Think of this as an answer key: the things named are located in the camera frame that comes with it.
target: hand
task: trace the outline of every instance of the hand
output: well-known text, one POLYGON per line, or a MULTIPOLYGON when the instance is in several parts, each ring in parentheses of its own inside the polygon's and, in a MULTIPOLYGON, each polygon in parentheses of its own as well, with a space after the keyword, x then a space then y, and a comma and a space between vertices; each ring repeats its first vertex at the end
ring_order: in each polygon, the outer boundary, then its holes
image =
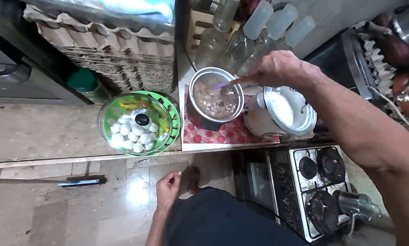
POLYGON ((317 66, 300 60, 293 52, 274 50, 259 61, 250 75, 262 74, 256 80, 260 86, 289 86, 298 89, 309 81, 311 74, 318 72, 321 71, 317 66))
POLYGON ((156 183, 157 209, 159 211, 169 211, 177 198, 180 187, 182 172, 169 172, 165 177, 156 183))

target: stove burner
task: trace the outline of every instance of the stove burner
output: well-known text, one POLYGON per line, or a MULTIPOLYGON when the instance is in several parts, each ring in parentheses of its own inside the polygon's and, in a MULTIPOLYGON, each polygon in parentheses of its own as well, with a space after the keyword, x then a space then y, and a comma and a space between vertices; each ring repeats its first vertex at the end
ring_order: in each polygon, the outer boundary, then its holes
POLYGON ((331 235, 339 223, 339 207, 334 197, 327 191, 317 191, 308 202, 308 217, 314 228, 322 235, 331 235))
POLYGON ((323 148, 318 151, 317 161, 324 176, 332 183, 344 182, 346 168, 343 158, 334 148, 323 148))
POLYGON ((302 176, 306 179, 312 179, 317 175, 317 164, 309 157, 303 157, 300 160, 299 169, 302 176))

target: soup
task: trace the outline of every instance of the soup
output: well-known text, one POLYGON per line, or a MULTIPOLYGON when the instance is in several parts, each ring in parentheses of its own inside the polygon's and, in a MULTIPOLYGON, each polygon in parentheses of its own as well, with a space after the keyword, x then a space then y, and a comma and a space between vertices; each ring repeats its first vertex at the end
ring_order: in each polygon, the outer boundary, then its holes
POLYGON ((235 112, 238 104, 238 93, 234 86, 213 89, 213 85, 222 83, 217 76, 205 74, 197 79, 193 87, 194 101, 207 116, 225 120, 235 112))

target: tiled floor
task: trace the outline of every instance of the tiled floor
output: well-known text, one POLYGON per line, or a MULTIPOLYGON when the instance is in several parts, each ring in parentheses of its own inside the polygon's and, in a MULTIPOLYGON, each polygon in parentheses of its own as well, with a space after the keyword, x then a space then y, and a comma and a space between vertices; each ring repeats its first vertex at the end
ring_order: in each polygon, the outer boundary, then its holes
MULTIPOLYGON (((156 182, 167 172, 183 171, 189 165, 200 168, 201 187, 234 194, 228 151, 0 170, 1 178, 63 180, 94 172, 109 180, 70 188, 0 184, 0 246, 144 245, 156 209, 156 182)), ((181 190, 180 198, 191 195, 181 190)))

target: gas stove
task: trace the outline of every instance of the gas stove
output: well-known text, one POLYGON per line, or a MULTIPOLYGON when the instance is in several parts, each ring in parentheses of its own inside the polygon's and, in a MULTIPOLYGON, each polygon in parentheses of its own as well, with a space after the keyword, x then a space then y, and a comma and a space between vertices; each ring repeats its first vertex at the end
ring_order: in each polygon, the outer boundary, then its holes
POLYGON ((334 234, 349 221, 333 197, 336 190, 350 192, 338 145, 275 148, 269 153, 275 210, 308 242, 334 234))

